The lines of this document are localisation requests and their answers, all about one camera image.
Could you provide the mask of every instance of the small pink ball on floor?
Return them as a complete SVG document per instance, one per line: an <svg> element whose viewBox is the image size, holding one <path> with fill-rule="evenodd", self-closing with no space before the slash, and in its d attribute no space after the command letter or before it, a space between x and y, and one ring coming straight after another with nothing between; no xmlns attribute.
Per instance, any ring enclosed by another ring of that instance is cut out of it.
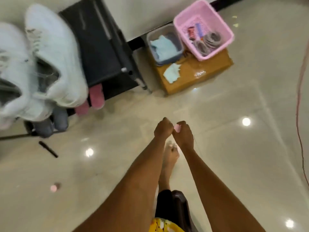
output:
<svg viewBox="0 0 309 232"><path fill-rule="evenodd" d="M179 125L179 124L174 125L174 129L175 129L176 132L179 133L180 129L181 129L181 125Z"/></svg>
<svg viewBox="0 0 309 232"><path fill-rule="evenodd" d="M58 190L58 187L56 186L56 185L52 185L51 187L50 187L50 191L51 192L56 192Z"/></svg>

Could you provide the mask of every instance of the person's right arm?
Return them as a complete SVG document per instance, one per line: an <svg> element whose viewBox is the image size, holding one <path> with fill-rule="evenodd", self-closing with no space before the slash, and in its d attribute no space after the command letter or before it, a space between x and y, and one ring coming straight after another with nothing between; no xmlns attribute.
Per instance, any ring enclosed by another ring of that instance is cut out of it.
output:
<svg viewBox="0 0 309 232"><path fill-rule="evenodd" d="M198 194L213 232L265 232L232 191L214 174L194 150L189 125L178 122L180 132L173 136L190 167Z"/></svg>

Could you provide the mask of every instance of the foot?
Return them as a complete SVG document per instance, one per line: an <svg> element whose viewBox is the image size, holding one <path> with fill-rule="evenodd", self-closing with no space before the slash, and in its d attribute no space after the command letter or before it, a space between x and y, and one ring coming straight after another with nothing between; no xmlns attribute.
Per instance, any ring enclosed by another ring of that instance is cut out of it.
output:
<svg viewBox="0 0 309 232"><path fill-rule="evenodd" d="M170 177L176 161L179 158L177 145L168 142L164 150L163 166L159 178L159 191L169 189Z"/></svg>

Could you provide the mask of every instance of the hand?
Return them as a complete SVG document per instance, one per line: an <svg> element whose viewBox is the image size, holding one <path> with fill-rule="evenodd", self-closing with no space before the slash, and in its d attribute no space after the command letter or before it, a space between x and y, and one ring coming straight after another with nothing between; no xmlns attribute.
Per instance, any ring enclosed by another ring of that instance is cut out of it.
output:
<svg viewBox="0 0 309 232"><path fill-rule="evenodd" d="M181 150L183 149L194 149L194 138L190 126L187 125L186 121L180 121L177 124L181 125L180 132L176 132L173 130L173 137L180 147Z"/></svg>
<svg viewBox="0 0 309 232"><path fill-rule="evenodd" d="M168 120L168 118L164 117L155 128L154 136L166 140L172 134L173 130L173 124Z"/></svg>

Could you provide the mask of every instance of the wall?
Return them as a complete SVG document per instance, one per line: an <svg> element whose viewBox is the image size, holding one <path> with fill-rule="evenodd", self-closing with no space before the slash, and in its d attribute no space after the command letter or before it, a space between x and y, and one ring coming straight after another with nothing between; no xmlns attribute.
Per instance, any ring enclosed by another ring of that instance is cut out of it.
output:
<svg viewBox="0 0 309 232"><path fill-rule="evenodd" d="M23 26L23 15L34 2L61 11L79 0L0 0L0 20ZM105 0L127 40L173 20L195 0Z"/></svg>

